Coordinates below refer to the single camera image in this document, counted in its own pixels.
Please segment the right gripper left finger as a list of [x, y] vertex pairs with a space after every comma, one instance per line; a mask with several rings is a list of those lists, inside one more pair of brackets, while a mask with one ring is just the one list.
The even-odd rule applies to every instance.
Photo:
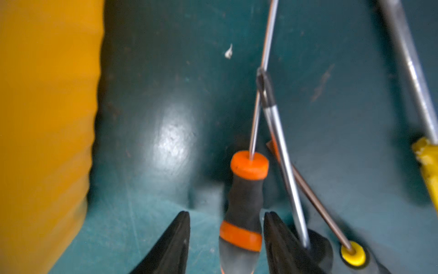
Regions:
[[190, 240], [189, 212], [181, 211], [133, 274], [185, 274]]

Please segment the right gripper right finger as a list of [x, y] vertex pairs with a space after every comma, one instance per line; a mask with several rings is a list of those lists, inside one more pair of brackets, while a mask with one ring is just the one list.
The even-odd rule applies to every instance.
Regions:
[[275, 212], [265, 213], [263, 233], [271, 274], [324, 273]]

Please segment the orange black grip screwdriver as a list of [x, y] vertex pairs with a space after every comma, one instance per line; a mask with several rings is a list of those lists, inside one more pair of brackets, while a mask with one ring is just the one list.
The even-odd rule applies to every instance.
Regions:
[[256, 98], [248, 150], [236, 152], [230, 162], [233, 183], [228, 194], [228, 209], [220, 226], [220, 267], [224, 274], [252, 274], [262, 249], [260, 212], [263, 205], [262, 186], [269, 171], [269, 161], [256, 152], [261, 94], [265, 87], [263, 74], [269, 54], [276, 20], [278, 1], [272, 1], [268, 15], [261, 66], [256, 76]]

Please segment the black yellow dotted screwdriver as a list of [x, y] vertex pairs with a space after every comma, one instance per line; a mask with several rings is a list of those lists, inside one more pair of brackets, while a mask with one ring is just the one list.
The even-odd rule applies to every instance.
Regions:
[[[389, 274], [390, 271], [376, 260], [371, 251], [357, 242], [349, 241], [347, 239], [346, 235], [336, 224], [335, 220], [326, 210], [325, 206], [317, 198], [316, 194], [312, 191], [300, 172], [295, 168], [294, 165], [291, 165], [291, 167], [299, 187], [320, 214], [322, 219], [326, 222], [328, 227], [332, 230], [334, 235], [338, 238], [341, 244], [341, 259], [346, 268], [349, 269], [352, 274]], [[297, 238], [296, 230], [289, 226], [287, 227]], [[312, 230], [309, 231], [309, 236], [311, 247], [308, 250], [304, 248], [305, 251], [324, 271], [323, 274], [330, 274], [333, 269], [334, 261], [334, 251], [330, 241]]]

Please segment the yellow plastic storage box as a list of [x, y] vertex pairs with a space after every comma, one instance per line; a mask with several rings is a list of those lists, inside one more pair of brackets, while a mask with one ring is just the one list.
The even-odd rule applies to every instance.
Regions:
[[1, 272], [46, 274], [83, 226], [103, 1], [1, 2]]

